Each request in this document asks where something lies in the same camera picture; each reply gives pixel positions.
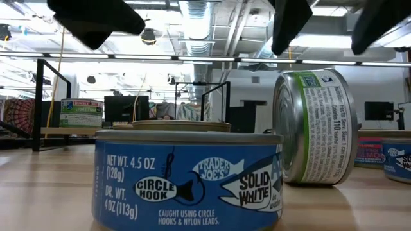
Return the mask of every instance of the shelf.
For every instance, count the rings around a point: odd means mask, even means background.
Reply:
[[[94,135],[97,131],[108,130],[103,128],[41,128],[41,134],[49,135]]]

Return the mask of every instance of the white wall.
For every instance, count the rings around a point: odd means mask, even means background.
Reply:
[[[391,62],[402,61],[400,53],[391,60]],[[406,102],[404,68],[336,66],[335,69],[342,74],[349,85],[358,120],[362,123],[363,129],[398,129],[396,122],[398,115],[394,115],[393,121],[365,121],[364,102],[391,101],[394,103],[394,108],[397,108],[398,103]],[[405,114],[405,125],[406,129],[411,129],[409,112]]]
[[[213,70],[213,81],[220,79],[221,70]],[[251,83],[251,76],[259,76],[260,83]],[[267,101],[266,106],[258,106],[256,111],[256,133],[272,127],[272,100],[274,84],[279,76],[277,71],[239,71],[232,70],[227,81],[231,82],[231,107],[243,106],[245,100]],[[213,93],[213,121],[221,119],[221,95]]]
[[[392,62],[403,62],[401,54]],[[347,80],[349,88],[354,97],[354,103],[359,121],[364,129],[397,129],[396,119],[389,121],[364,121],[364,102],[366,101],[392,101],[397,107],[398,103],[407,101],[405,76],[408,74],[404,68],[387,67],[348,67],[336,66]],[[213,70],[213,81],[220,79],[221,70]],[[251,84],[251,76],[259,76],[260,84]],[[256,133],[261,133],[266,128],[272,127],[272,100],[274,95],[274,84],[277,80],[278,72],[258,71],[231,71],[227,81],[231,82],[232,107],[242,106],[243,100],[265,100],[267,106],[258,106],[256,115]],[[213,93],[213,121],[221,119],[221,95]],[[405,128],[411,130],[411,103],[404,105]]]

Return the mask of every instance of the monitor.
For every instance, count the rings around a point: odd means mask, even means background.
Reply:
[[[111,123],[132,122],[135,100],[135,96],[104,96],[104,120]],[[148,96],[138,97],[136,119],[148,119]]]
[[[392,102],[365,102],[365,120],[393,121],[394,104]]]

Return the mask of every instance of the can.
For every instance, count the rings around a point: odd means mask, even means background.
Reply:
[[[231,124],[207,121],[147,120],[134,121],[135,130],[230,132]]]
[[[411,137],[411,131],[404,130],[359,130],[355,167],[384,168],[382,139]]]
[[[104,102],[93,99],[62,99],[61,128],[101,128]]]
[[[273,132],[284,135],[285,182],[342,183],[353,168],[357,131],[354,100],[340,73],[324,69],[278,77]]]
[[[283,209],[278,135],[98,131],[92,214],[112,230],[261,230]]]
[[[383,165],[384,155],[382,153],[381,138],[358,138],[358,148],[354,166],[373,169],[383,169]]]
[[[411,184],[411,139],[382,139],[385,176]]]
[[[133,125],[131,124],[119,124],[113,125],[114,130],[134,130]]]

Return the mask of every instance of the wooden table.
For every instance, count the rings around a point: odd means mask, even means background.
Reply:
[[[94,146],[0,151],[0,230],[104,230],[91,215],[93,160]],[[411,185],[356,168],[336,188],[285,185],[274,230],[397,231],[410,224]]]

